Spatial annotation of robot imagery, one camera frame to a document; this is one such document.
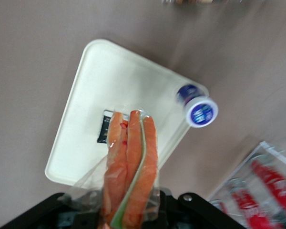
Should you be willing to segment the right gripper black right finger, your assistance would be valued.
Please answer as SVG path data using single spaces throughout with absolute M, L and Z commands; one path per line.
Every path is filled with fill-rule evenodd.
M 243 229 L 240 223 L 210 204 L 199 195 L 186 192 L 174 198 L 162 187 L 168 229 Z

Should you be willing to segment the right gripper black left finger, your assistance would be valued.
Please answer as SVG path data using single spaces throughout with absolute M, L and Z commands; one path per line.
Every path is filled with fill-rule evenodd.
M 64 193 L 56 193 L 25 211 L 0 229 L 35 229 L 40 225 L 55 226 L 60 213 L 72 209 L 58 200 Z

